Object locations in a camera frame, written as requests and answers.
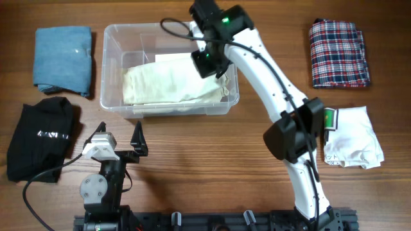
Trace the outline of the white t-shirt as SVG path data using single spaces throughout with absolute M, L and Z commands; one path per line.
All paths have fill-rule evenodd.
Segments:
M 371 169 L 380 167 L 384 160 L 367 107 L 324 110 L 325 163 Z

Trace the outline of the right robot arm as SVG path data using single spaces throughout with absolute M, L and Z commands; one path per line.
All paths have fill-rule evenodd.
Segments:
M 222 10 L 214 1 L 196 0 L 189 9 L 191 54 L 200 76 L 220 78 L 234 64 L 263 102 L 272 122 L 264 133 L 266 147 L 284 162 L 295 195 L 295 212 L 305 230 L 332 222 L 317 167 L 317 136 L 324 105 L 308 99 L 282 72 L 263 45 L 257 28 L 239 5 Z

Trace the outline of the black garment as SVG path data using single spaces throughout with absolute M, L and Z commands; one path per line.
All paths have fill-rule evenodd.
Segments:
M 71 144 L 74 124 L 73 106 L 65 97 L 24 104 L 7 151 L 9 181 L 28 181 L 61 166 Z

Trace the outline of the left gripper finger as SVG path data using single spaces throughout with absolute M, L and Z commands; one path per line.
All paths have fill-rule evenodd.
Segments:
M 135 152 L 147 152 L 148 146 L 143 135 L 143 128 L 140 121 L 137 122 L 130 145 L 134 148 Z
M 95 129 L 95 131 L 91 134 L 91 136 L 88 139 L 85 140 L 84 144 L 91 143 L 91 139 L 96 133 L 105 132 L 105 131 L 106 131 L 106 123 L 102 121 L 98 125 L 97 129 Z

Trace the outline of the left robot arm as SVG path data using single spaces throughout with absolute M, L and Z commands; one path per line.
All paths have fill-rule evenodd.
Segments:
M 121 204 L 121 195 L 129 189 L 123 187 L 130 177 L 127 164 L 137 164 L 148 155 L 148 146 L 141 122 L 137 122 L 130 145 L 131 150 L 116 151 L 117 142 L 106 124 L 100 123 L 85 141 L 82 155 L 101 164 L 97 174 L 86 176 L 80 184 L 85 215 L 75 217 L 74 230 L 142 230 L 143 226 L 128 205 Z

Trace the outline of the cream cloth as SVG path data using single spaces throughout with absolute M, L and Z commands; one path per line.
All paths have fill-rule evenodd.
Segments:
M 217 103 L 229 95 L 230 78 L 201 78 L 192 59 L 131 67 L 123 75 L 123 102 L 129 105 Z

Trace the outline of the plaid shirt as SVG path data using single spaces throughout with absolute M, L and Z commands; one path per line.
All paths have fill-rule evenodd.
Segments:
M 316 19 L 309 29 L 309 40 L 313 87 L 371 85 L 363 33 L 355 23 Z

